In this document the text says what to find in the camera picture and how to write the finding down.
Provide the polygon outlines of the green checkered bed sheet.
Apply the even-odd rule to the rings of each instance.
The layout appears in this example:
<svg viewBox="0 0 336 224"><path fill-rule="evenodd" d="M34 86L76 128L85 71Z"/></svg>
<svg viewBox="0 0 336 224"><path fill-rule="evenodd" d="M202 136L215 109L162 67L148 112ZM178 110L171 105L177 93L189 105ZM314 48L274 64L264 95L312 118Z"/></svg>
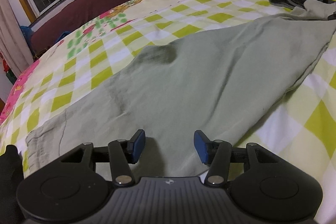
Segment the green checkered bed sheet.
<svg viewBox="0 0 336 224"><path fill-rule="evenodd" d="M228 28L289 9L268 0L133 0L112 18L93 19L53 46L2 116L1 148L17 146L23 173L36 169L30 132L115 77L146 46L164 46L197 32ZM260 120L233 133L234 145L256 141L315 177L323 189L319 223L335 223L335 40L314 69Z"/></svg>

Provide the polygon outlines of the light green pants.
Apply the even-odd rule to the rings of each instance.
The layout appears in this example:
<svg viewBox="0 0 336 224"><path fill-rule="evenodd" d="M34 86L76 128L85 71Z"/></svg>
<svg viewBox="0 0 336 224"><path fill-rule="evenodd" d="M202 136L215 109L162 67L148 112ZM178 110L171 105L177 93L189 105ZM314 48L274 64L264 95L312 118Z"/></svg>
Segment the light green pants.
<svg viewBox="0 0 336 224"><path fill-rule="evenodd" d="M313 70L335 33L335 4L307 0L290 13L146 46L124 69L30 132L29 173L81 143L105 146L143 129L136 176L205 169L193 135L232 144Z"/></svg>

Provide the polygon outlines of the beige left curtain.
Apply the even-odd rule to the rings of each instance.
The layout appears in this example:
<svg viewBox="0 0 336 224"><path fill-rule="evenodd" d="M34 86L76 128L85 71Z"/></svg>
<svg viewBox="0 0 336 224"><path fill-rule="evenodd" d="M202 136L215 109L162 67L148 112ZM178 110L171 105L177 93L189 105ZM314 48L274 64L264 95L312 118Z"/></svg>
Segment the beige left curtain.
<svg viewBox="0 0 336 224"><path fill-rule="evenodd" d="M19 77L34 61L9 0L0 2L0 32L1 54L15 76Z"/></svg>

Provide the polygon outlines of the maroon sofa bench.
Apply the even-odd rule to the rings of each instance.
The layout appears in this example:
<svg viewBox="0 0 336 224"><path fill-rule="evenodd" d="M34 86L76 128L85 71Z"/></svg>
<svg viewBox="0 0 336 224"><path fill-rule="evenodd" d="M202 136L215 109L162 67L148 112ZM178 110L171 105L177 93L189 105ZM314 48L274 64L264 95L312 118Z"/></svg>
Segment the maroon sofa bench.
<svg viewBox="0 0 336 224"><path fill-rule="evenodd" d="M72 32L104 12L129 0L74 0L41 26L33 26L30 44L34 55L52 47L64 32Z"/></svg>

